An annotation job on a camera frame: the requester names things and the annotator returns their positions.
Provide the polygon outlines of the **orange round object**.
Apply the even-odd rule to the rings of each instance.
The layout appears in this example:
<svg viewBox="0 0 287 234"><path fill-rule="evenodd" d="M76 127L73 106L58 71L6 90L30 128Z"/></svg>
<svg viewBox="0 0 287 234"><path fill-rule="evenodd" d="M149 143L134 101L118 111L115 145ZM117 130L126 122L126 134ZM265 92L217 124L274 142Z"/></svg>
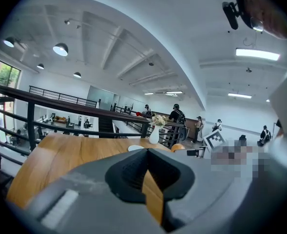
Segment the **orange round object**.
<svg viewBox="0 0 287 234"><path fill-rule="evenodd" d="M180 143L177 143L177 144L174 144L172 147L171 147L171 152L176 152L176 151L179 151L179 150L185 150L186 148L184 147L184 145L180 144Z"/></svg>

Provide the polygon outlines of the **wooden table with white legs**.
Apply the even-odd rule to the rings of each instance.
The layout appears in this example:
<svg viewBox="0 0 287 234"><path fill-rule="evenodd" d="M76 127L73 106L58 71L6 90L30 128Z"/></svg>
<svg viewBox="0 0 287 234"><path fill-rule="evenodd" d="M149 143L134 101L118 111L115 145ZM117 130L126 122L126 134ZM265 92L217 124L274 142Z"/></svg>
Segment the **wooden table with white legs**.
<svg viewBox="0 0 287 234"><path fill-rule="evenodd" d="M32 197L62 175L86 162L128 151L131 145L167 150L146 138L90 138L49 134L31 152L13 180L7 199L26 209Z"/></svg>

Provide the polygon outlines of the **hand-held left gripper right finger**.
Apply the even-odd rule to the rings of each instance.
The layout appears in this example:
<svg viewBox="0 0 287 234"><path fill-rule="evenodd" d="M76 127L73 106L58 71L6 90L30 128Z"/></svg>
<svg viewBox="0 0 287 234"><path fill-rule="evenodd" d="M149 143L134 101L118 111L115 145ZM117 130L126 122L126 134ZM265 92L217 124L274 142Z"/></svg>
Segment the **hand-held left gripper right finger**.
<svg viewBox="0 0 287 234"><path fill-rule="evenodd" d="M148 149L148 169L163 193L162 226L150 233L227 233L232 172L211 160Z"/></svg>

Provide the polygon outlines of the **person's eyeglasses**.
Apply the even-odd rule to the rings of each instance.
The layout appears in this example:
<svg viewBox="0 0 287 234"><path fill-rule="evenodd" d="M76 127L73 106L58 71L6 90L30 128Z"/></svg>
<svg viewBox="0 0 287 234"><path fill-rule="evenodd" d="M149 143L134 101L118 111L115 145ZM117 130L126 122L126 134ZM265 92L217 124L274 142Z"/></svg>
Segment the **person's eyeglasses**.
<svg viewBox="0 0 287 234"><path fill-rule="evenodd" d="M255 17L250 18L250 25L251 25L251 28L256 32L263 32L264 31L263 23Z"/></svg>

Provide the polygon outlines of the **distant black railing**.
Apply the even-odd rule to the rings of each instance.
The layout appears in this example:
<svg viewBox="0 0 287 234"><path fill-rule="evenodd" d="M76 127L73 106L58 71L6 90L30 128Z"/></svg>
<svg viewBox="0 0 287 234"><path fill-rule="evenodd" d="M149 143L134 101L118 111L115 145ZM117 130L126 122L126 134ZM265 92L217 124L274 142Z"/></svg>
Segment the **distant black railing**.
<svg viewBox="0 0 287 234"><path fill-rule="evenodd" d="M54 100L61 100L65 102L74 103L77 105L89 106L96 108L97 101L88 100L80 97L75 97L51 90L42 89L35 86L29 86L29 92L35 95L43 96L45 98L54 99Z"/></svg>

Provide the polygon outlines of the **dark metal railing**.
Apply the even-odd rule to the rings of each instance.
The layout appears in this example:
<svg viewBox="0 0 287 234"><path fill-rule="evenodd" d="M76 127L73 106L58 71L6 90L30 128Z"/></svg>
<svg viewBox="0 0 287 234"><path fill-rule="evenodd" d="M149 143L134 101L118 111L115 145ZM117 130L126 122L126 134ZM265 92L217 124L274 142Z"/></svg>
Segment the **dark metal railing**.
<svg viewBox="0 0 287 234"><path fill-rule="evenodd" d="M64 100L54 100L50 98L46 98L43 96L39 96L37 94L32 94L29 92L25 92L22 90L0 86L0 94L4 95L4 97L0 97L0 101L6 99L18 99L28 103L27 107L27 117L22 117L19 115L15 115L13 113L7 112L5 110L0 109L0 113L3 113L5 116L11 117L13 119L17 119L27 123L28 125L28 137L24 137L22 135L16 134L12 131L9 131L5 128L0 127L0 130L6 132L12 136L17 136L20 139L25 139L30 143L30 148L33 150L37 144L40 143L39 140L35 138L34 127L42 127L50 130L57 130L63 132L69 132L73 134L82 134L89 136L105 136L105 137L140 137L146 138L151 136L152 132L149 131L152 128L152 123L143 117L135 117L129 114L117 113L112 111L100 110L97 108L85 106L82 104L74 104L70 102L66 102ZM110 133L101 130L77 130L72 128L59 127L54 125L49 125L46 123L41 123L39 121L34 120L35 115L35 106L40 105L51 109L62 110L69 113L75 113L82 116L91 116L96 117L100 120L117 120L125 123L132 122L134 125L137 123L141 124L140 132L138 133Z"/></svg>

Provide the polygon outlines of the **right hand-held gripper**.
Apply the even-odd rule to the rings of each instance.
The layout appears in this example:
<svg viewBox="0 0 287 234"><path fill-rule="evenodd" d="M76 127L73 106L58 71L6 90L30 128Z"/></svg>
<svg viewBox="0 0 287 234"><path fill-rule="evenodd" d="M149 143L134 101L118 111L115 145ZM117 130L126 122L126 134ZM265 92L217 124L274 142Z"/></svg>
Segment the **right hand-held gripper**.
<svg viewBox="0 0 287 234"><path fill-rule="evenodd" d="M223 146L226 141L221 135L220 130L215 130L203 137L204 144L196 149L187 150L187 156L195 156L199 158L210 158L211 152L219 146Z"/></svg>

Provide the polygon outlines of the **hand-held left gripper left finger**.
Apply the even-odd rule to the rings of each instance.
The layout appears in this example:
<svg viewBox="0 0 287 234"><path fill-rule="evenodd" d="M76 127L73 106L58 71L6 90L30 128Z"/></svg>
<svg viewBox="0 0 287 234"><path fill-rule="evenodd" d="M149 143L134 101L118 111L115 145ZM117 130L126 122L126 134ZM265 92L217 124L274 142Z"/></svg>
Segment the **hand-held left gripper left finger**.
<svg viewBox="0 0 287 234"><path fill-rule="evenodd" d="M50 183L26 212L49 234L165 234L145 203L130 203L111 192L109 168L139 150L87 162Z"/></svg>

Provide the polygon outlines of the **large window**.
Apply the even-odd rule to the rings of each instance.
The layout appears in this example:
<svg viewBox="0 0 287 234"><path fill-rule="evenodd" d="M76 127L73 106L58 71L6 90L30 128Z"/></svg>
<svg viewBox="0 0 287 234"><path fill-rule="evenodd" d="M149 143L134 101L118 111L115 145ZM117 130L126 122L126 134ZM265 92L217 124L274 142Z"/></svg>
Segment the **large window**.
<svg viewBox="0 0 287 234"><path fill-rule="evenodd" d="M20 70L0 62L0 85L17 88Z"/></svg>

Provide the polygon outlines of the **white vase with flowers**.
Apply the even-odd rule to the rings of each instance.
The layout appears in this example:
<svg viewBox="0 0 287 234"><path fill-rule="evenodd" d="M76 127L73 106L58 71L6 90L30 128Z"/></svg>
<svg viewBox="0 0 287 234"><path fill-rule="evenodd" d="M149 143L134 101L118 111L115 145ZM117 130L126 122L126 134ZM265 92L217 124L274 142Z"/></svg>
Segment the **white vase with flowers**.
<svg viewBox="0 0 287 234"><path fill-rule="evenodd" d="M157 144L159 141L159 131L167 124L167 118L162 115L154 115L150 119L150 125L153 127L153 131L150 134L150 144Z"/></svg>

